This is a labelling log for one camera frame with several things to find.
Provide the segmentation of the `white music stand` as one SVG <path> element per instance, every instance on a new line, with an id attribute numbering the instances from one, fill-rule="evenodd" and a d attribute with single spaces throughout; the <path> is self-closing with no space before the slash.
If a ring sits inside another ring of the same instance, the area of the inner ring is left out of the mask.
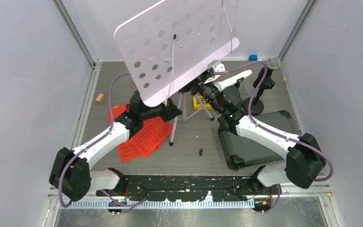
<path id="1" fill-rule="evenodd" d="M 120 24 L 113 38 L 149 107 L 234 51 L 237 0 L 162 0 Z"/>

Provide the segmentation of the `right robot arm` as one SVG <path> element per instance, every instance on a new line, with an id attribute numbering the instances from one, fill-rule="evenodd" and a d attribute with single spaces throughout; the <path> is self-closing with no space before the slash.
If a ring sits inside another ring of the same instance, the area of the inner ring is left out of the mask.
<path id="1" fill-rule="evenodd" d="M 236 86 L 240 81 L 236 79 L 222 88 L 219 83 L 195 79 L 180 92 L 201 95 L 220 114 L 218 122 L 224 131 L 253 140 L 284 159 L 277 165 L 259 167 L 250 177 L 251 189 L 255 193 L 263 194 L 271 186 L 281 183 L 293 183 L 308 189 L 313 182 L 319 182 L 318 175 L 329 160 L 322 154 L 315 137 L 309 133 L 299 136 L 279 130 L 243 110 Z"/>

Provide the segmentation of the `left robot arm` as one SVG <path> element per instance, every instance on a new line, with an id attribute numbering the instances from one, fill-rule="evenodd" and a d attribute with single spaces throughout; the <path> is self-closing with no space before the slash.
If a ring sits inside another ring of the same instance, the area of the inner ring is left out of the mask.
<path id="1" fill-rule="evenodd" d="M 159 117 L 167 122 L 181 114 L 172 99 L 149 107 L 135 91 L 126 110 L 113 119 L 107 129 L 87 143 L 73 149 L 63 147 L 57 152 L 49 177 L 50 185 L 71 201 L 79 201 L 87 193 L 98 190 L 122 195 L 126 183 L 117 173 L 109 169 L 92 171 L 92 167 L 112 149 L 134 137 L 143 128 L 145 120 Z"/>

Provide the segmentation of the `red sheet music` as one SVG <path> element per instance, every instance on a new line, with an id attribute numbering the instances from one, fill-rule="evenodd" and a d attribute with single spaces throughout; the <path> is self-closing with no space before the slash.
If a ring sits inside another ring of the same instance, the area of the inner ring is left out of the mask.
<path id="1" fill-rule="evenodd" d="M 162 146 L 172 133 L 172 125 L 160 117 L 144 121 L 143 128 L 128 142 L 145 158 Z"/>
<path id="2" fill-rule="evenodd" d="M 121 162 L 126 163 L 138 157 L 143 157 L 128 141 L 117 147 Z"/>

